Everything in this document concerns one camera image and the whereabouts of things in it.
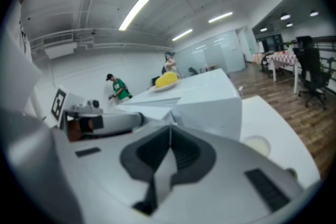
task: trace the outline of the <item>green shirt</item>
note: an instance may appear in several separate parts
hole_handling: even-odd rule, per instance
[[[113,88],[114,88],[114,90],[115,90],[116,93],[120,90],[120,88],[123,88],[123,87],[124,87],[124,83],[121,81],[121,79],[117,79],[113,83]],[[121,99],[124,99],[126,97],[128,97],[128,92],[124,88],[122,90],[122,92],[118,94],[118,99],[121,100]]]

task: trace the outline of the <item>ceiling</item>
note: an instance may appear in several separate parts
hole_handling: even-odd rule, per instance
[[[118,31],[137,1],[25,0],[22,23],[32,50],[46,36],[70,32],[74,41],[86,46],[122,47],[130,43],[166,48],[173,46],[173,37],[188,29],[192,28],[193,33],[208,29],[208,21],[225,12],[234,12],[231,17],[247,16],[250,4],[257,3],[257,0],[149,0],[127,30]]]
[[[265,19],[253,28],[255,35],[271,34],[275,31],[289,29],[287,24],[293,23],[293,27],[310,19],[311,10],[316,10],[320,15],[330,13],[326,0],[284,0],[277,6]],[[291,17],[281,20],[281,14],[288,13]],[[261,32],[260,29],[266,27],[267,31]]]

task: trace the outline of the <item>yellow object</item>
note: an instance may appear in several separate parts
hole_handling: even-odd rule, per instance
[[[176,81],[177,75],[174,72],[166,72],[156,80],[155,85],[156,87],[161,88],[173,84]]]

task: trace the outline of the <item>glass wall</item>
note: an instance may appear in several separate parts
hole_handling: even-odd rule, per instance
[[[189,68],[198,73],[205,68],[216,66],[225,73],[245,68],[243,53],[234,30],[196,43],[175,55],[178,69],[184,77],[189,77]]]

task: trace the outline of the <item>wooden floor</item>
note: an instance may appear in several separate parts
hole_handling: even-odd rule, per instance
[[[247,69],[230,73],[233,84],[244,86],[244,98],[261,96],[289,123],[306,145],[322,178],[328,174],[336,153],[336,97],[327,93],[327,110],[317,99],[305,107],[307,97],[293,93],[294,76],[286,72],[273,82],[261,67],[248,63]],[[304,90],[299,83],[299,90]]]

